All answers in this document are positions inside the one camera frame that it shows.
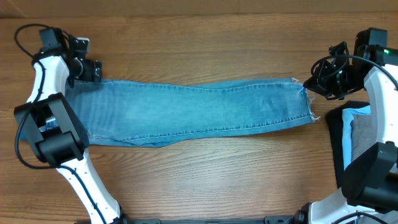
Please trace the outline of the blue denim jeans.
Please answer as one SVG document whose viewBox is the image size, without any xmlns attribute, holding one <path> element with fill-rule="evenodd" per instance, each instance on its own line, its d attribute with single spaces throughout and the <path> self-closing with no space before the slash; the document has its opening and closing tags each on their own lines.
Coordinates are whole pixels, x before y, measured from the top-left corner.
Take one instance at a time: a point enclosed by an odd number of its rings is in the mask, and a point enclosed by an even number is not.
<svg viewBox="0 0 398 224">
<path fill-rule="evenodd" d="M 294 78 L 180 86 L 76 82 L 65 97 L 90 144 L 163 147 L 176 142 L 268 133 L 312 123 L 307 91 Z"/>
</svg>

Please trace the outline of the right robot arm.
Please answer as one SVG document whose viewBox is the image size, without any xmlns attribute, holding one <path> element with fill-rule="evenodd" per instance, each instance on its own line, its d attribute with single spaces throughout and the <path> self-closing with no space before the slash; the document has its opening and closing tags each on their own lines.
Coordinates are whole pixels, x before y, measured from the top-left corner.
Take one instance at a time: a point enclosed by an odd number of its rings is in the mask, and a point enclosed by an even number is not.
<svg viewBox="0 0 398 224">
<path fill-rule="evenodd" d="M 304 205 L 290 223 L 387 223 L 397 218 L 397 50 L 387 31 L 368 28 L 315 62 L 303 84 L 328 100 L 359 90 L 368 102 L 350 101 L 328 114 L 340 175 L 338 190 Z"/>
</svg>

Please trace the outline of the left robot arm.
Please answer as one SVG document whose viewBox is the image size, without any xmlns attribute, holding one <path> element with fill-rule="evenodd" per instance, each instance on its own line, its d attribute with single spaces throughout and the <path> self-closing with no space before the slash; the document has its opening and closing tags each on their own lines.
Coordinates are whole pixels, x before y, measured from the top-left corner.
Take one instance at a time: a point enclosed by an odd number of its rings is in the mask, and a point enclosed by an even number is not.
<svg viewBox="0 0 398 224">
<path fill-rule="evenodd" d="M 89 39 L 44 24 L 40 28 L 42 48 L 29 55 L 34 87 L 27 102 L 14 109 L 16 156 L 28 168 L 61 174 L 86 208 L 90 223 L 129 223 L 94 168 L 88 132 L 65 98 L 66 88 L 76 81 L 101 81 L 102 64 L 86 59 Z"/>
</svg>

